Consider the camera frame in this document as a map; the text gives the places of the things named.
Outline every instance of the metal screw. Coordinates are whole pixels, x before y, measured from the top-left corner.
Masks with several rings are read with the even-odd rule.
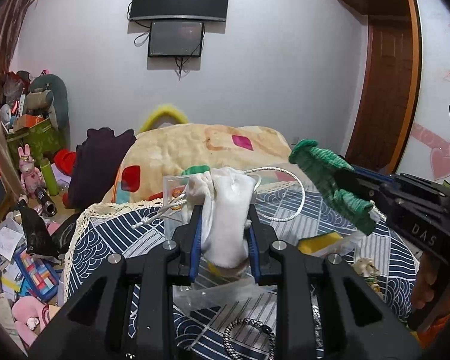
[[[167,251],[172,251],[176,248],[176,242],[172,239],[167,239],[163,244],[162,247]]]
[[[271,245],[274,249],[277,249],[278,251],[282,251],[287,247],[287,244],[281,240],[274,241]]]
[[[120,262],[120,260],[122,259],[122,256],[120,256],[118,253],[112,253],[106,259],[110,264],[116,264],[116,263]]]
[[[339,254],[332,253],[327,256],[327,260],[332,264],[340,264],[342,262],[342,257]]]

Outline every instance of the person's hand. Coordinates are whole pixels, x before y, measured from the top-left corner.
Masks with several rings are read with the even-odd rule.
[[[434,293],[432,285],[437,280],[439,261],[426,253],[420,259],[420,269],[416,274],[415,285],[412,290],[411,303],[416,309],[423,309],[425,304],[432,301]],[[450,313],[450,298],[442,305],[438,316],[443,317]]]

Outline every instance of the yellow sponge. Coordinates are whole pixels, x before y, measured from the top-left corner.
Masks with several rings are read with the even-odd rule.
[[[317,235],[312,238],[302,238],[298,241],[297,248],[303,254],[312,254],[342,239],[342,236],[333,231],[327,234]]]

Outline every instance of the green box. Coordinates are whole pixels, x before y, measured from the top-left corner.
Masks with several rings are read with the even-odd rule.
[[[54,155],[57,151],[65,147],[65,139],[60,131],[55,130],[50,123],[50,119],[37,123],[30,128],[22,128],[20,131],[7,135],[7,145],[15,168],[18,169],[18,148],[30,146],[30,154],[35,160],[37,167],[44,154]]]

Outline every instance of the pink plush toy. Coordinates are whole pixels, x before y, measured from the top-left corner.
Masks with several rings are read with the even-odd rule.
[[[37,335],[27,326],[30,318],[38,318],[40,322],[40,331],[43,332],[45,326],[50,322],[48,305],[43,304],[33,296],[22,297],[12,307],[12,315],[15,321],[15,329],[18,335],[28,346],[31,346]]]
[[[30,155],[30,146],[28,144],[25,145],[25,152],[19,147],[18,154],[20,156],[18,168],[22,172],[22,175],[20,176],[22,188],[26,194],[34,199],[37,187],[44,186],[42,172],[35,167],[35,160]]]

